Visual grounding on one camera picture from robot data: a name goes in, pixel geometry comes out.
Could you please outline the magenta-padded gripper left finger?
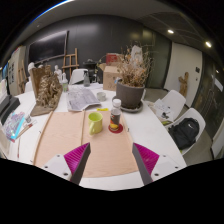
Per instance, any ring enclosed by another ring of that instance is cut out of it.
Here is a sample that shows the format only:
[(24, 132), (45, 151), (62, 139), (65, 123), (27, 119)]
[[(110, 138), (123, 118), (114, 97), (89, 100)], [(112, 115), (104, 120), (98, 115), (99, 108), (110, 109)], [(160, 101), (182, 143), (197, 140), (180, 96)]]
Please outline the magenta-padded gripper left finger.
[(85, 143), (65, 155), (55, 155), (42, 169), (78, 185), (90, 153), (90, 144)]

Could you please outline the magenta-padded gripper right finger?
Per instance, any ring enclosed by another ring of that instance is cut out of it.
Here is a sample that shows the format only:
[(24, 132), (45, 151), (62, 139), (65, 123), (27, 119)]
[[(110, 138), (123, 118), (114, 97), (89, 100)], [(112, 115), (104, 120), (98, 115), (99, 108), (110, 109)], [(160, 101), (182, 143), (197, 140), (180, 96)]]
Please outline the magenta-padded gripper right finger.
[(159, 155), (137, 143), (133, 144), (132, 153), (144, 185), (148, 185), (181, 169), (180, 165), (168, 155)]

